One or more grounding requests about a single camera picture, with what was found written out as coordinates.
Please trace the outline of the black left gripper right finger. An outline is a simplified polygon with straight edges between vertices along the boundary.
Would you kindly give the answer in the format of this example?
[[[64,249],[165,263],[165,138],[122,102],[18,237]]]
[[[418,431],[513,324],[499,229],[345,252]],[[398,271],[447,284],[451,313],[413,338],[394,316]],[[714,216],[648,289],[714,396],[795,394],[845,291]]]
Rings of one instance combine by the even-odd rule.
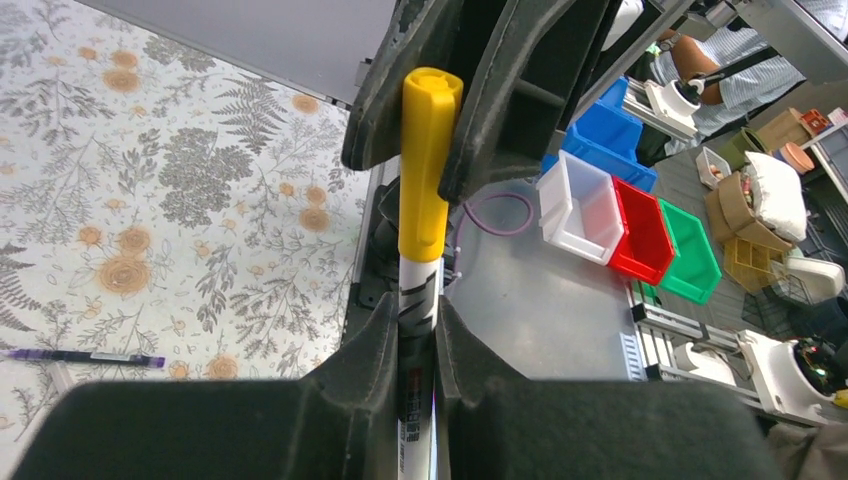
[[[751,411],[697,382],[532,380],[447,299],[435,329],[442,479],[777,479]]]

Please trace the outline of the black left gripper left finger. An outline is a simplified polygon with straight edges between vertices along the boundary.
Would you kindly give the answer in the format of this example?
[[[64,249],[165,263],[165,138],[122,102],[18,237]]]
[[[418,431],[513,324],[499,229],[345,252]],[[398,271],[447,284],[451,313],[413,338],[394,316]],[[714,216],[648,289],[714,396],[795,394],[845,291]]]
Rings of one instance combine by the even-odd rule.
[[[297,380],[88,382],[17,479],[394,479],[398,299]]]

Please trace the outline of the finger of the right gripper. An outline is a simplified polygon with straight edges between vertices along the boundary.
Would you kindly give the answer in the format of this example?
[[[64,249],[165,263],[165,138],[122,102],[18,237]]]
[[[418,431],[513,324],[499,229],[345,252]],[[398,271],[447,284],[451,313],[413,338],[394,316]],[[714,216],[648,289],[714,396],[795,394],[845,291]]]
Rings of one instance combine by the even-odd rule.
[[[457,205],[536,173],[589,86],[610,1],[469,1],[450,63],[469,86],[439,185]]]
[[[454,0],[399,1],[350,108],[342,164],[366,171],[400,153],[403,82],[418,67],[448,67],[463,7]]]

